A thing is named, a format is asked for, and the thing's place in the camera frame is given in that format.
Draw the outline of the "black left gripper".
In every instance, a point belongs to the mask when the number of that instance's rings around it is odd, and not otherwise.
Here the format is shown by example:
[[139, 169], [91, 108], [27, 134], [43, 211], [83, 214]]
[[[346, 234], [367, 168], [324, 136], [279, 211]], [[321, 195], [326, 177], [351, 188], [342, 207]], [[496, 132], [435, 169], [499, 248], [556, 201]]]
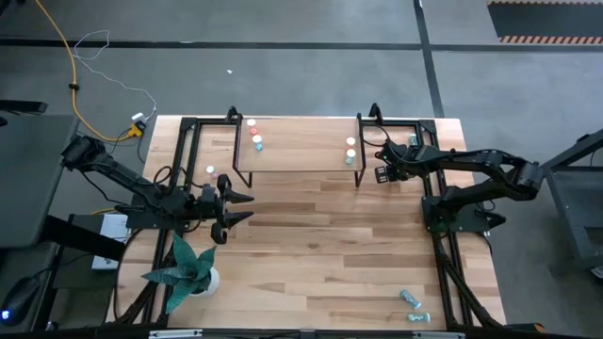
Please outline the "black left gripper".
[[220, 174], [216, 186], [210, 184], [202, 185], [201, 219], [214, 219], [211, 226], [210, 235], [218, 245], [224, 245], [227, 242], [227, 231], [253, 215], [253, 212], [227, 212], [226, 202], [244, 203], [252, 202], [254, 197], [235, 192], [232, 183], [226, 174]]

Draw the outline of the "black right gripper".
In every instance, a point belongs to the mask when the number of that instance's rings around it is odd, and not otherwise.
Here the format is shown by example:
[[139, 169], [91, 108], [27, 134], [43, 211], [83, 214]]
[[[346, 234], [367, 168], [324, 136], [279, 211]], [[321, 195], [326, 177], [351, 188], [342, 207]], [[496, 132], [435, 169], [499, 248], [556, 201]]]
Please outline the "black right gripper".
[[382, 160], [385, 165], [375, 168], [374, 174], [378, 184], [387, 182], [407, 181], [416, 177], [409, 173], [406, 166], [412, 162], [407, 154], [409, 148], [405, 144], [396, 144], [393, 141], [386, 141], [383, 147], [375, 153], [375, 157]]

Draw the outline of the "wooden shelf black metal legs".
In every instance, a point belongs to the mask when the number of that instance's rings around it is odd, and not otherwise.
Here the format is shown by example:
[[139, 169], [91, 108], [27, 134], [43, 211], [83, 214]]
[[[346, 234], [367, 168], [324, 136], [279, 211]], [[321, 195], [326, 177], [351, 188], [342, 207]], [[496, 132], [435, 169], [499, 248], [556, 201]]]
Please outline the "wooden shelf black metal legs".
[[[247, 119], [256, 120], [264, 149], [254, 148]], [[355, 162], [345, 164], [346, 139], [354, 137]], [[367, 161], [360, 118], [276, 117], [242, 118], [236, 123], [233, 170], [246, 186], [256, 173], [351, 172], [362, 183]]]

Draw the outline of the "artificial plant in white pot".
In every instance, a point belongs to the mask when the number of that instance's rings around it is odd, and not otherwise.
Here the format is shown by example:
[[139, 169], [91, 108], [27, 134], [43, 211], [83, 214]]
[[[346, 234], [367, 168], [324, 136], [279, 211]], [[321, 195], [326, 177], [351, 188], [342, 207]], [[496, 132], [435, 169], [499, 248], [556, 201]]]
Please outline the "artificial plant in white pot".
[[159, 268], [142, 275], [153, 283], [172, 287], [166, 303], [166, 313], [172, 313], [189, 295], [213, 294], [219, 285], [220, 274], [214, 268], [217, 247], [196, 255], [193, 248], [180, 235], [172, 240], [174, 266]]

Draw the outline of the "white box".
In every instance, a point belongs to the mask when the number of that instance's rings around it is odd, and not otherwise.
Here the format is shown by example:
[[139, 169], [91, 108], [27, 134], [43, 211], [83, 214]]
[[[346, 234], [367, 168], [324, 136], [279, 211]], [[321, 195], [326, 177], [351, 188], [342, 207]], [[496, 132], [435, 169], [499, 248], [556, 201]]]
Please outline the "white box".
[[[128, 216], [123, 214], [104, 214], [100, 234], [124, 244], [131, 234], [126, 227], [127, 219]], [[117, 267], [117, 261], [100, 256], [95, 256], [91, 263], [92, 270], [113, 270]]]

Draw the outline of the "yellow and white power plug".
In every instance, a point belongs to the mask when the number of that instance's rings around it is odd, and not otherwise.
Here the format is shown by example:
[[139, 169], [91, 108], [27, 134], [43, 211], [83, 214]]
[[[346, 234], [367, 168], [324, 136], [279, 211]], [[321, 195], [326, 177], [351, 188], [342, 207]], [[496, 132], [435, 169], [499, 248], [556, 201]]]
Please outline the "yellow and white power plug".
[[142, 137], [147, 126], [147, 119], [139, 112], [131, 117], [132, 123], [128, 131], [129, 137]]

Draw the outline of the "silver aluminium extrusion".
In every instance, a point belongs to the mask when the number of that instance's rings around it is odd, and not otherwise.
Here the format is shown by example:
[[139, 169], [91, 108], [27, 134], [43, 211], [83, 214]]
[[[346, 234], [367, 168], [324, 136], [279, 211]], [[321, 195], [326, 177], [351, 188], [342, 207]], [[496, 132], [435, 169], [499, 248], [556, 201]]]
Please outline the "silver aluminium extrusion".
[[461, 332], [449, 331], [413, 331], [413, 339], [466, 339]]
[[203, 337], [202, 329], [180, 329], [150, 331], [148, 339], [199, 339]]

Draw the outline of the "black desk support bar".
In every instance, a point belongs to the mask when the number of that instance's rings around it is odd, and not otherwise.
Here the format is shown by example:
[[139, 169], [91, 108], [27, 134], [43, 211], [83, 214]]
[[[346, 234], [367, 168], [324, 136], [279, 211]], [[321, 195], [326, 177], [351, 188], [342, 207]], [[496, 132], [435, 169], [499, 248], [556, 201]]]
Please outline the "black desk support bar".
[[40, 240], [52, 241], [63, 247], [82, 250], [114, 261], [119, 261], [125, 251], [123, 242], [50, 215], [44, 221]]

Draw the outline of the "black metal cart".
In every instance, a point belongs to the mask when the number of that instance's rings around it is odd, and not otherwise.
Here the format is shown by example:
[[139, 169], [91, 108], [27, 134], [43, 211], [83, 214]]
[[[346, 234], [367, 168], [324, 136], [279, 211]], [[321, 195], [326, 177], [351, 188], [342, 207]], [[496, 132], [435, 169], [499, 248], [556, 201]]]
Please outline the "black metal cart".
[[572, 251], [570, 258], [549, 267], [554, 276], [587, 271], [603, 281], [603, 166], [576, 164], [598, 151], [603, 152], [603, 128], [542, 165]]

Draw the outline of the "dark grey desk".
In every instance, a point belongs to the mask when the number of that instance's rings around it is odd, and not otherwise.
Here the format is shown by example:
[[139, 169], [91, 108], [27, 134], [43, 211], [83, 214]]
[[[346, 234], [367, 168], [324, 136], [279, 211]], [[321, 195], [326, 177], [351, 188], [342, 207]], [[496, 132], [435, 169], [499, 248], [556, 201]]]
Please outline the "dark grey desk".
[[[0, 309], [10, 289], [21, 278], [31, 277], [60, 261], [61, 247], [41, 243], [36, 247], [0, 250]], [[45, 330], [56, 300], [53, 287], [55, 273], [44, 271], [37, 276], [39, 290], [34, 294], [24, 320], [15, 326], [0, 323], [0, 334]]]

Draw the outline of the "black mat with hazard stripes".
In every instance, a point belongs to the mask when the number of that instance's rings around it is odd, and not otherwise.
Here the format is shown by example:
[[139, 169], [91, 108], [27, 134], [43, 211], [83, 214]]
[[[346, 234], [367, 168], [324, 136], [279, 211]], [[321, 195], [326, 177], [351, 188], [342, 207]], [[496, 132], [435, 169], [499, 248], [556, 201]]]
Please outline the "black mat with hazard stripes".
[[603, 1], [491, 0], [486, 6], [502, 43], [603, 45]]

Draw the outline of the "black computer mouse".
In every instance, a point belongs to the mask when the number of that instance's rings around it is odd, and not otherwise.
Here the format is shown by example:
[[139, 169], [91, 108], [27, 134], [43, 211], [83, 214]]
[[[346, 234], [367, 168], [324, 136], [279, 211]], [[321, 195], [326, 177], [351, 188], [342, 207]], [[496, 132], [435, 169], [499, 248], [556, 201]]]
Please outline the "black computer mouse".
[[39, 288], [37, 278], [26, 277], [16, 282], [0, 305], [0, 324], [14, 327], [22, 323]]

